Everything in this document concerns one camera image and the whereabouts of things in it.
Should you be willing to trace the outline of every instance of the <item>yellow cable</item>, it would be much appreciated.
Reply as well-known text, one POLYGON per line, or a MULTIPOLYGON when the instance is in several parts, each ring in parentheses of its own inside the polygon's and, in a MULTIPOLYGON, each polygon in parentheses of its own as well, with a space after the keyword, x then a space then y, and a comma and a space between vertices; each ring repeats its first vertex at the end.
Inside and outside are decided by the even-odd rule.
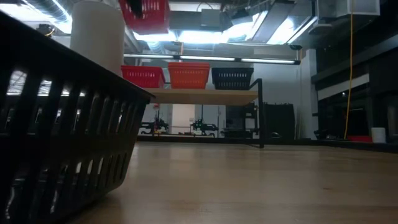
POLYGON ((344 139, 347 139, 348 119, 349 119, 349 106, 351 103, 351 87, 353 82, 353 36, 354 36, 354 0, 351 0, 351 37, 349 43, 349 89, 346 113, 346 129, 344 132, 344 139))
POLYGON ((52 29, 52 31, 51 31, 51 32, 49 32, 48 34, 45 34, 44 36, 48 37, 48 36, 50 36, 51 34, 53 34, 53 33, 54 33, 54 31, 55 31, 55 28, 54 28, 54 29, 52 29))

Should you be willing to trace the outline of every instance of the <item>basket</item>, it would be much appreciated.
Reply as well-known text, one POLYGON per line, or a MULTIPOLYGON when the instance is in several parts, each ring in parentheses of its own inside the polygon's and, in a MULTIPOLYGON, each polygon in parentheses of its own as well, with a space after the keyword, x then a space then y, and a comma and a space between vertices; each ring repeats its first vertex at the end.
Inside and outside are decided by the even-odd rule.
POLYGON ((169 63, 171 85, 176 89, 205 89, 209 71, 209 63, 169 63))
POLYGON ((142 0, 142 19, 131 11, 126 0, 119 0, 126 25, 138 34, 166 34, 169 32, 169 1, 142 0))
POLYGON ((216 90, 249 90, 253 68, 212 68, 216 90))
POLYGON ((165 78, 160 67, 122 65, 123 78, 142 88, 163 88, 165 78))
POLYGON ((123 183, 153 96, 2 12, 0 21, 0 223, 65 223, 123 183))

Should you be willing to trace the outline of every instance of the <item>ceiling light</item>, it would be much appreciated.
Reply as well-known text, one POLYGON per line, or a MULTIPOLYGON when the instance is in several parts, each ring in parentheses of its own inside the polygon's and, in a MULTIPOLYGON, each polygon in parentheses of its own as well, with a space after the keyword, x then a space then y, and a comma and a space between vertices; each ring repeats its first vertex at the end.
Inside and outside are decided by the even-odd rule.
POLYGON ((230 27, 228 30, 223 32, 223 35, 227 39, 238 38, 247 35, 253 27, 253 22, 244 22, 238 25, 230 27))
POLYGON ((225 61, 225 62, 233 62, 235 58, 229 57, 206 57, 206 56, 180 56, 181 59, 189 59, 189 60, 216 60, 216 61, 225 61))
POLYGON ((220 3, 200 3, 200 2, 175 2, 169 1, 171 11, 185 11, 185 12, 200 12, 202 9, 216 9, 221 8, 220 3))
POLYGON ((310 26, 312 26, 312 24, 314 22, 316 22, 318 20, 318 17, 315 16, 314 18, 312 18, 310 20, 310 22, 308 22, 307 25, 305 25, 302 29, 300 29, 292 38, 290 38, 290 40, 287 41, 288 44, 291 44, 293 41, 295 41, 298 37, 300 37, 308 28, 310 28, 310 26))
POLYGON ((0 10, 19 21, 47 21, 41 13, 37 13, 25 4, 0 4, 0 10))
POLYGON ((221 32, 186 30, 181 33, 178 41, 189 44, 219 44, 226 43, 227 39, 221 32))
POLYGON ((276 59, 261 59, 261 58, 242 58, 242 62, 278 63, 278 64, 289 64, 289 65, 293 65, 296 63, 296 61, 293 60, 276 60, 276 59))
POLYGON ((157 41, 176 41, 174 32, 169 31, 168 34, 150 34, 150 35, 139 35, 134 32, 134 36, 137 40, 144 40, 149 42, 157 42, 157 41))
POLYGON ((238 25, 241 23, 253 22, 253 18, 245 9, 238 9, 235 15, 231 16, 232 24, 238 25))
POLYGON ((133 58, 173 59, 173 55, 125 54, 124 56, 133 58))
POLYGON ((278 27, 267 44, 284 44, 294 35, 294 23, 291 19, 286 20, 278 27))
POLYGON ((253 24, 251 30, 246 34, 246 40, 251 40, 254 37, 254 34, 259 30, 262 22, 267 16, 268 11, 263 11, 261 13, 257 13, 253 16, 253 24))
POLYGON ((41 14, 45 17, 49 22, 51 22, 55 27, 66 34, 72 33, 72 17, 69 13, 61 6, 61 4, 57 0, 51 0, 58 8, 58 13, 63 14, 65 19, 62 21, 57 20, 51 15, 47 15, 42 13, 39 9, 35 8, 32 4, 30 4, 27 0, 22 0, 26 5, 28 5, 31 9, 33 9, 38 14, 41 14))

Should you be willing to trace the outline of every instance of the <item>white container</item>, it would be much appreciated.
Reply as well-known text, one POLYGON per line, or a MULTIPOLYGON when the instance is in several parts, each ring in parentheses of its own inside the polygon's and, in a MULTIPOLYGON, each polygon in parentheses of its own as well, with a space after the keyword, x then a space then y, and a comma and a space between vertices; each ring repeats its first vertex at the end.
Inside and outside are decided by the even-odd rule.
POLYGON ((386 129, 372 128, 373 143, 386 143, 386 129))
POLYGON ((121 76, 124 19, 102 2, 80 1, 73 7, 70 48, 121 76))

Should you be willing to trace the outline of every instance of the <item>red object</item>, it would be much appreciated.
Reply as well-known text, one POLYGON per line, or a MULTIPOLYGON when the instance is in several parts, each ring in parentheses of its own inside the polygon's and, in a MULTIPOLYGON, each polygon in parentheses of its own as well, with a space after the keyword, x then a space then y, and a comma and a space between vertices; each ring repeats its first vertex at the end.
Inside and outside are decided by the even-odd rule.
POLYGON ((347 139, 350 141, 373 142, 371 136, 347 136, 347 139))
POLYGON ((122 65, 123 78, 143 88, 163 88, 165 78, 160 67, 122 65))
POLYGON ((166 34, 169 32, 169 0, 142 0, 142 18, 137 18, 126 0, 119 0, 126 25, 138 34, 166 34))
POLYGON ((209 63, 170 62, 172 88, 204 89, 209 78, 209 63))

